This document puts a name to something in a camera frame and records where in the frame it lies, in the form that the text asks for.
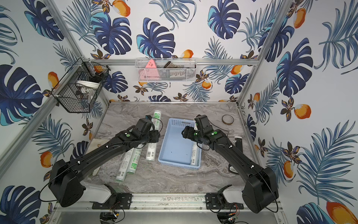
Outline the light blue plastic basket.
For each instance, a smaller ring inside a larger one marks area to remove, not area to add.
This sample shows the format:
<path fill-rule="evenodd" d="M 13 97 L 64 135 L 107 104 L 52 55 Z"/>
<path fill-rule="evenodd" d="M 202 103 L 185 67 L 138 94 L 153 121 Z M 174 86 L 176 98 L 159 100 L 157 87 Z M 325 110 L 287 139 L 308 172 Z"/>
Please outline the light blue plastic basket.
<path fill-rule="evenodd" d="M 201 164 L 201 149 L 198 148 L 197 166 L 192 166 L 191 155 L 195 142 L 182 137 L 181 132 L 186 126 L 195 128 L 195 122 L 187 119 L 169 119 L 158 161 L 163 165 L 198 170 Z"/>

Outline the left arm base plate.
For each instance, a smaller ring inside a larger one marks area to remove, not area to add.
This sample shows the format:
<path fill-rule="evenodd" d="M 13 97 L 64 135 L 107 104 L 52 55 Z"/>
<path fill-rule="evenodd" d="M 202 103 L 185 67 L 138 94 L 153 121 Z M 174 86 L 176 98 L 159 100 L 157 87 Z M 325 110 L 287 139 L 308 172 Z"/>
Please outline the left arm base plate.
<path fill-rule="evenodd" d="M 114 193 L 104 203 L 94 202 L 93 210 L 129 210 L 133 195 L 130 193 Z"/>

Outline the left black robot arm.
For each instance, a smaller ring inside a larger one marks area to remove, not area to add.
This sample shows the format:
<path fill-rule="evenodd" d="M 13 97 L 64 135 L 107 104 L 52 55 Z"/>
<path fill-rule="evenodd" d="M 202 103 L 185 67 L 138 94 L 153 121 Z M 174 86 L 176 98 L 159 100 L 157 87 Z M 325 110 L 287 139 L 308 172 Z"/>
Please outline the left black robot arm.
<path fill-rule="evenodd" d="M 48 187 L 59 204 L 69 207 L 79 201 L 86 189 L 81 181 L 107 161 L 139 145 L 157 143 L 160 133 L 155 130 L 152 119 L 150 115 L 139 119 L 135 126 L 119 132 L 108 143 L 86 155 L 68 162 L 57 161 L 50 174 Z"/>

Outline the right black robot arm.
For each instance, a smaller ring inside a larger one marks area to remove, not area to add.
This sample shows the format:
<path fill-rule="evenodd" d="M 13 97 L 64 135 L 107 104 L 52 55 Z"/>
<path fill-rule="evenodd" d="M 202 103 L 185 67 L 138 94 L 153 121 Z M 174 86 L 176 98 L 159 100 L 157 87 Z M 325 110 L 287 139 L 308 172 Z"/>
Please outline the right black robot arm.
<path fill-rule="evenodd" d="M 198 115 L 194 121 L 197 129 L 186 126 L 181 133 L 183 138 L 209 146 L 228 161 L 245 182 L 242 198 L 252 212 L 257 214 L 277 201 L 277 177 L 271 168 L 263 168 L 250 160 L 224 132 L 213 129 L 206 115 Z"/>

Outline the plastic wrap roll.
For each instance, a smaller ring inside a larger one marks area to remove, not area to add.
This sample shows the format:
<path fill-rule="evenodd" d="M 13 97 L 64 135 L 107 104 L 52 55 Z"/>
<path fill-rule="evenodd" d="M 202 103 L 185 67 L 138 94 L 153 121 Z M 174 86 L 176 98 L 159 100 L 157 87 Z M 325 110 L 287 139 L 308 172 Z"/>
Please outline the plastic wrap roll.
<path fill-rule="evenodd" d="M 132 154 L 132 159 L 131 162 L 129 164 L 129 167 L 127 169 L 127 173 L 129 174 L 134 174 L 137 170 L 138 167 L 138 163 L 140 161 L 140 157 L 142 154 L 142 149 L 141 148 L 135 148 Z"/>
<path fill-rule="evenodd" d="M 159 128 L 163 126 L 160 119 L 161 119 L 161 111 L 155 110 L 152 118 L 152 123 L 154 124 L 154 129 L 158 130 L 159 132 L 160 132 Z M 156 147 L 157 147 L 157 143 L 148 143 L 147 154 L 146 154 L 147 161 L 155 161 Z"/>
<path fill-rule="evenodd" d="M 117 176 L 115 178 L 115 182 L 123 182 L 125 180 L 127 170 L 132 162 L 132 157 L 134 153 L 134 148 L 126 152 L 123 156 L 119 171 L 117 173 Z"/>
<path fill-rule="evenodd" d="M 198 155 L 199 155 L 198 146 L 197 146 L 197 143 L 194 143 L 193 147 L 192 147 L 192 155 L 191 155 L 191 165 L 192 166 L 197 166 Z"/>

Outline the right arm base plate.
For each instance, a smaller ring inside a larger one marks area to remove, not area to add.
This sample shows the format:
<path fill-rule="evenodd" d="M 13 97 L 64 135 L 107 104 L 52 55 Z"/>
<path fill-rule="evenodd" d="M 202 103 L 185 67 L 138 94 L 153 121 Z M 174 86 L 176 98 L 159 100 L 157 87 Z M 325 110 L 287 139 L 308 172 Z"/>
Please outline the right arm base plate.
<path fill-rule="evenodd" d="M 223 194 L 219 193 L 207 193 L 205 195 L 205 203 L 207 210 L 230 210 L 236 207 L 240 210 L 244 209 L 244 205 L 242 203 L 229 203 L 224 198 Z"/>

